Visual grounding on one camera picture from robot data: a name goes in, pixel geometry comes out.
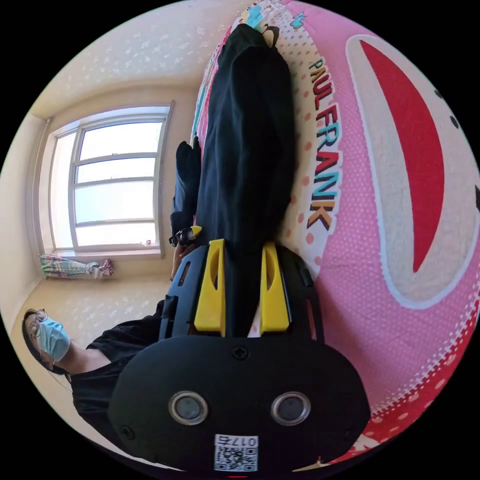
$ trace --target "face mask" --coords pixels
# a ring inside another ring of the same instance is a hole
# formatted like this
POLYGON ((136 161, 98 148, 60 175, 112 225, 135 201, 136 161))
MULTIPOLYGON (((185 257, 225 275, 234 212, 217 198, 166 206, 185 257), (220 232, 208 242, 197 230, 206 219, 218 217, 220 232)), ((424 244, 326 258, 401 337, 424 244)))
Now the face mask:
POLYGON ((38 347, 59 362, 70 348, 70 338, 61 323, 47 317, 40 324, 38 347))

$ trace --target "hand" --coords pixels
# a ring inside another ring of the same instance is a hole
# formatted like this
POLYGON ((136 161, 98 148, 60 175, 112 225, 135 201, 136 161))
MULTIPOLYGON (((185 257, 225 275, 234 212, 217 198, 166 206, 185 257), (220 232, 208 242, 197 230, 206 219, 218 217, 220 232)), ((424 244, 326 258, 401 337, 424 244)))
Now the hand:
POLYGON ((194 243, 189 245, 188 247, 185 247, 183 245, 178 244, 175 248, 175 253, 173 254, 173 267, 171 269, 171 278, 173 279, 175 274, 177 273, 177 270, 180 267, 180 264, 182 263, 182 259, 188 255, 189 253, 193 252, 195 250, 196 246, 194 243))

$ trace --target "black hair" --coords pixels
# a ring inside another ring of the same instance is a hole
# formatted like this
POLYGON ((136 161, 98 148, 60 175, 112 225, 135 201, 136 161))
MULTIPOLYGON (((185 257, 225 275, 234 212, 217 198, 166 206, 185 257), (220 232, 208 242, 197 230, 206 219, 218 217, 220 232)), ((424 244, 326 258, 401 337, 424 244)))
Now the black hair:
POLYGON ((27 321, 27 318, 30 315, 36 315, 37 310, 33 310, 29 308, 25 314, 23 315, 23 321, 21 323, 21 333, 23 335, 23 339, 25 340, 26 347, 28 348, 28 351, 33 355, 35 360, 45 369, 47 369, 49 372, 52 372, 53 374, 57 375, 63 375, 68 382, 70 382, 70 374, 64 370, 63 368, 60 368, 59 366, 54 365, 52 369, 50 370, 45 363, 42 361, 42 357, 40 356, 40 352, 34 347, 32 343, 32 338, 30 337, 30 334, 27 332, 27 327, 25 326, 25 322, 27 321))

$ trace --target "bed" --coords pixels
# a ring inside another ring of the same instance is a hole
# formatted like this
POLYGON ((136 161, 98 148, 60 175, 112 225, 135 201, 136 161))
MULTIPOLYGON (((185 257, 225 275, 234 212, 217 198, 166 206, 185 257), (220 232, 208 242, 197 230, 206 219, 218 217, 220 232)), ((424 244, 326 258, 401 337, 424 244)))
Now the bed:
POLYGON ((297 167, 278 241, 306 261, 325 342, 355 366, 372 411, 338 463, 408 428, 462 358, 480 304, 479 170, 440 92, 408 59, 290 0, 253 3, 227 30, 198 93, 200 146, 218 55, 240 23, 292 76, 297 167))

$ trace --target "window pane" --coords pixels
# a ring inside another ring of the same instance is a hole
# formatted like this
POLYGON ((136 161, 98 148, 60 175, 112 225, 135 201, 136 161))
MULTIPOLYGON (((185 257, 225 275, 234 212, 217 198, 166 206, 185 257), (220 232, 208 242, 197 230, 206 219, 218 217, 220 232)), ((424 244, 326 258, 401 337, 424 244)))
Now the window pane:
POLYGON ((121 160, 97 161, 80 165, 76 170, 76 182, 97 180, 153 177, 155 158, 122 158, 121 160))
POLYGON ((76 222, 153 219, 153 181, 126 181, 77 187, 76 222))
POLYGON ((88 130, 83 137, 80 160, 107 155, 156 152, 162 122, 126 123, 88 130))
POLYGON ((69 175, 74 148, 75 133, 56 141, 51 169, 50 214, 55 247, 73 247, 69 217, 69 175))
POLYGON ((80 247, 90 245, 152 244, 157 241, 155 223, 124 223, 120 225, 80 226, 76 229, 80 247))

